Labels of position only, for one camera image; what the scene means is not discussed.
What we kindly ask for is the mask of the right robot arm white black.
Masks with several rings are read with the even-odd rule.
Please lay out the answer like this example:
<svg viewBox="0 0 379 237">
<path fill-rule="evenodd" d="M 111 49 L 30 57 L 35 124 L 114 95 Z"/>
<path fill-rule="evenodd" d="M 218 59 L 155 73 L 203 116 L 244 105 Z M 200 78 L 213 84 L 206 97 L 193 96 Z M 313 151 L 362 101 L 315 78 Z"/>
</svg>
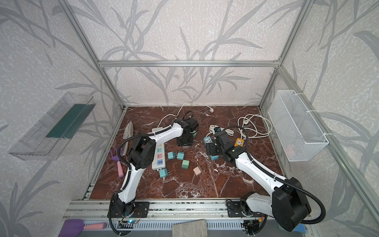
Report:
<svg viewBox="0 0 379 237">
<path fill-rule="evenodd" d="M 260 212 L 271 216 L 286 231 L 299 224 L 314 225 L 326 217 L 322 201 L 303 189 L 296 178 L 279 175 L 253 158 L 249 145 L 236 146 L 223 130 L 214 135 L 214 141 L 205 144 L 206 154 L 220 156 L 226 162 L 248 174 L 267 192 L 266 196 L 251 193 L 242 198 L 250 213 Z"/>
</svg>

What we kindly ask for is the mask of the blue power strip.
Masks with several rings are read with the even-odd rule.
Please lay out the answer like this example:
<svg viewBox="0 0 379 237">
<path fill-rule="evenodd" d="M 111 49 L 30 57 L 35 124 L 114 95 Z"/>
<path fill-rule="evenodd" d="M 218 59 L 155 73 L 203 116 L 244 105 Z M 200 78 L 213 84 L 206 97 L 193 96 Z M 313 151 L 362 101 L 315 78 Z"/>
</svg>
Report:
<svg viewBox="0 0 379 237">
<path fill-rule="evenodd" d="M 204 141 L 204 144 L 205 144 L 205 148 L 206 148 L 206 154 L 207 156 L 212 160 L 212 161 L 215 161 L 219 158 L 219 156 L 212 156 L 211 155 L 211 152 L 210 152 L 210 148 L 211 148 L 211 145 L 213 144 L 213 141 L 211 139 L 211 137 L 207 136 L 203 139 Z"/>
</svg>

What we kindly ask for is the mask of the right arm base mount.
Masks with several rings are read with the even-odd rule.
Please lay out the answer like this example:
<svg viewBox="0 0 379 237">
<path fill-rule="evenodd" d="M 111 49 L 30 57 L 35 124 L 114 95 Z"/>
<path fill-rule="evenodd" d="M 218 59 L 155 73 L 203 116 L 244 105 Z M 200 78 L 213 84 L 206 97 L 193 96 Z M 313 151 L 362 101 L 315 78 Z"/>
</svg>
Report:
<svg viewBox="0 0 379 237">
<path fill-rule="evenodd" d="M 226 207 L 228 217 L 254 217 L 261 218 L 263 216 L 260 212 L 253 212 L 249 209 L 245 202 L 239 200 L 226 200 Z"/>
</svg>

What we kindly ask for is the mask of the white multicolour power strip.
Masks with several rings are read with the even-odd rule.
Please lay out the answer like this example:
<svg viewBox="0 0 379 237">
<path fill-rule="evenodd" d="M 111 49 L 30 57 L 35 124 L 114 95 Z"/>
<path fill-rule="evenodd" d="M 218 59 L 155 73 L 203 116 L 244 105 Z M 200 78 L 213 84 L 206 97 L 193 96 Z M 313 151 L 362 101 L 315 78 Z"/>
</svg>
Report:
<svg viewBox="0 0 379 237">
<path fill-rule="evenodd" d="M 166 160 L 165 160 L 165 146 L 162 143 L 160 146 L 156 147 L 154 160 L 152 163 L 152 170 L 161 170 L 166 168 Z"/>
</svg>

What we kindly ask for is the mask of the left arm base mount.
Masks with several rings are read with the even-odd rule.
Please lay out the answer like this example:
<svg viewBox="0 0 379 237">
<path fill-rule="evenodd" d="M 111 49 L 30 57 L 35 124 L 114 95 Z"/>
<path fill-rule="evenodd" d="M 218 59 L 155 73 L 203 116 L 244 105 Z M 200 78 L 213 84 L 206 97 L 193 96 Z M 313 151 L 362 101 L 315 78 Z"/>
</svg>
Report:
<svg viewBox="0 0 379 237">
<path fill-rule="evenodd" d="M 120 200 L 112 201 L 109 211 L 108 218 L 121 218 L 121 217 L 132 217 L 132 218 L 147 218 L 149 212 L 150 202 L 148 201 L 133 201 L 131 203 L 125 204 Z"/>
</svg>

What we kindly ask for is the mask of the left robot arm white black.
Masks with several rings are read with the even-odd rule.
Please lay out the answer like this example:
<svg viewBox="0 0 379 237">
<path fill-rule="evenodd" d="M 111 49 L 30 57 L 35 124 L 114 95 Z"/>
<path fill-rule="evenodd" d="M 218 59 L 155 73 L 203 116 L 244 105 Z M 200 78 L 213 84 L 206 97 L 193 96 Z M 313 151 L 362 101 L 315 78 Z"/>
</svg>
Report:
<svg viewBox="0 0 379 237">
<path fill-rule="evenodd" d="M 127 165 L 128 173 L 121 190 L 114 192 L 110 206 L 120 210 L 130 208 L 143 172 L 153 163 L 156 148 L 172 139 L 177 139 L 178 146 L 191 146 L 198 127 L 194 118 L 176 119 L 160 130 L 125 139 L 117 149 L 117 156 Z"/>
</svg>

